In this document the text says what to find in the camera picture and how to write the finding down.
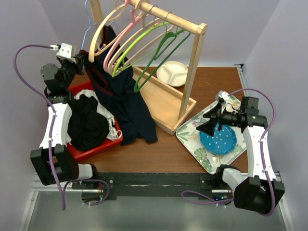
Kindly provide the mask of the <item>navy tank top red trim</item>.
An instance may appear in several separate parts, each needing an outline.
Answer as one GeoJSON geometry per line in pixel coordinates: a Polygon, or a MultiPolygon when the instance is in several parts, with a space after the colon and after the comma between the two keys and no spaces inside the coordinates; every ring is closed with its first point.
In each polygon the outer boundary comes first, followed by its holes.
{"type": "Polygon", "coordinates": [[[100,104],[117,118],[124,137],[122,145],[133,143],[137,138],[143,138],[147,143],[157,142],[155,121],[141,93],[134,92],[133,68],[116,77],[104,71],[103,62],[109,50],[94,57],[93,63],[88,60],[88,51],[80,49],[78,53],[84,58],[84,70],[100,104]]]}

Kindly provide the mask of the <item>light blue wire hanger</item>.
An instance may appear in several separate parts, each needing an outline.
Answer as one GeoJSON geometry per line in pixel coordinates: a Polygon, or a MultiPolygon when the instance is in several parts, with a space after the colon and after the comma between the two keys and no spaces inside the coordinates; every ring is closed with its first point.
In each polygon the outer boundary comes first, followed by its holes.
{"type": "MultiPolygon", "coordinates": [[[[82,44],[81,44],[81,48],[80,48],[80,53],[81,51],[85,51],[84,49],[84,45],[86,42],[86,37],[87,34],[90,30],[92,30],[93,28],[98,28],[99,24],[101,22],[103,22],[103,12],[101,10],[101,5],[100,5],[100,1],[99,0],[86,0],[84,3],[84,8],[88,17],[88,21],[89,21],[89,27],[88,29],[85,31],[84,36],[83,36],[83,40],[82,40],[82,44]]],[[[108,28],[112,28],[113,30],[115,29],[115,19],[117,17],[108,19],[107,22],[110,22],[110,24],[107,26],[108,28]]],[[[101,41],[103,42],[103,32],[100,33],[100,38],[101,41]]],[[[98,43],[96,43],[97,45],[97,49],[101,48],[101,51],[105,51],[107,48],[109,48],[113,43],[109,42],[104,43],[102,45],[99,45],[98,43]]]]}

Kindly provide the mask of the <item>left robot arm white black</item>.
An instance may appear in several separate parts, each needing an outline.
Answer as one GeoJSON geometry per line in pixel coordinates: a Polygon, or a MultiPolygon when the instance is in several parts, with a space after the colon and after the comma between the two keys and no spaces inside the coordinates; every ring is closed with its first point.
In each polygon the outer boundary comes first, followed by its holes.
{"type": "Polygon", "coordinates": [[[83,180],[89,189],[96,188],[100,177],[93,164],[78,164],[67,147],[68,125],[72,116],[73,93],[69,86],[75,75],[81,75],[84,58],[58,58],[60,67],[46,64],[40,74],[48,99],[48,123],[44,138],[37,150],[32,150],[30,160],[43,185],[69,180],[83,180]]]}

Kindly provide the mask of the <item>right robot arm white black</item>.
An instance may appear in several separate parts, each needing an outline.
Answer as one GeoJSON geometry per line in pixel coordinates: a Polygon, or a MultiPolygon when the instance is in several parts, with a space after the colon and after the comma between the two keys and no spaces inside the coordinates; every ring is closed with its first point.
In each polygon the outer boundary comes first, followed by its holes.
{"type": "Polygon", "coordinates": [[[267,145],[268,120],[259,113],[258,98],[242,97],[236,112],[227,111],[229,99],[228,93],[221,91],[216,96],[216,106],[203,114],[208,121],[196,129],[213,137],[215,131],[224,126],[240,128],[247,148],[248,173],[244,177],[236,167],[220,165],[212,182],[220,189],[228,186],[232,189],[236,208],[269,216],[284,195],[285,187],[277,181],[271,166],[267,145]]]}

